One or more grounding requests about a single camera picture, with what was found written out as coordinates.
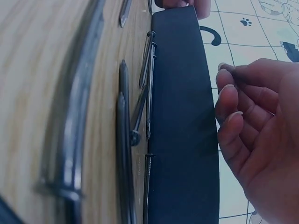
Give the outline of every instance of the black paw print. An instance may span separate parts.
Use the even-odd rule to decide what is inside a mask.
[[[252,22],[249,21],[249,19],[245,19],[243,18],[243,20],[240,21],[244,26],[250,26],[251,27],[251,24]]]

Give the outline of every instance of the nail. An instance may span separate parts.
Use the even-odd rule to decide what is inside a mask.
[[[220,71],[221,70],[221,66],[223,66],[223,65],[225,65],[226,63],[224,63],[224,62],[222,62],[222,63],[220,63],[219,65],[218,65],[218,71]]]
[[[225,86],[222,88],[222,90],[219,92],[219,94],[218,94],[218,97],[219,97],[219,98],[220,98],[220,95],[221,95],[222,91],[223,91],[225,88],[227,88],[227,87],[234,87],[234,85],[232,85],[232,84],[227,84],[227,85],[225,85]]]
[[[237,112],[232,113],[232,114],[228,117],[228,122],[229,122],[229,121],[230,121],[236,114],[243,115],[243,112],[242,112],[242,111],[237,111]]]

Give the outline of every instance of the printed pattern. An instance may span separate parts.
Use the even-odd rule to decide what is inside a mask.
[[[153,12],[162,9],[154,6]],[[299,62],[299,3],[297,0],[212,0],[211,14],[199,21],[221,38],[201,29],[214,103],[219,63],[249,64],[259,58]],[[219,224],[265,224],[247,200],[219,150]]]

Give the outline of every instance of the wooden surface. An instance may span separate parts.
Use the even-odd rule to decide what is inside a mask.
[[[0,194],[30,224],[57,223],[54,200],[33,192],[45,129],[63,59],[88,0],[0,0]],[[146,0],[133,0],[122,29],[121,0],[106,0],[104,29],[93,75],[86,133],[84,223],[119,223],[115,178],[115,103],[118,68],[130,71],[130,108],[150,15]],[[132,148],[138,223],[142,219],[143,139]]]

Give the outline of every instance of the person's fingers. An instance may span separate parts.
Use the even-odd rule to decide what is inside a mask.
[[[259,132],[244,120],[240,138],[249,151],[253,150],[258,135]]]
[[[298,64],[258,59],[249,65],[237,66],[232,75],[248,85],[267,87],[278,92],[283,77],[294,70],[299,70]]]
[[[299,146],[299,74],[298,71],[286,76],[281,83],[279,104],[293,141]]]
[[[236,177],[248,159],[250,152],[241,141],[242,112],[232,113],[218,131],[218,142],[223,157]]]
[[[242,90],[238,90],[238,110],[243,112],[244,120],[257,131],[273,117],[268,111],[256,105]]]
[[[192,0],[194,3],[189,5],[194,5],[197,18],[204,19],[210,15],[211,12],[211,1],[210,0]]]
[[[165,9],[184,7],[186,5],[187,2],[184,0],[163,0],[163,8]]]
[[[238,92],[232,85],[228,84],[219,93],[218,101],[215,106],[216,118],[220,124],[228,115],[235,112],[238,106]]]
[[[219,70],[216,76],[216,84],[218,88],[218,93],[223,89],[224,86],[231,84],[234,85],[235,81],[230,72],[225,69]]]
[[[265,87],[246,85],[238,83],[237,86],[242,90],[256,105],[261,108],[276,114],[278,106],[278,93]]]

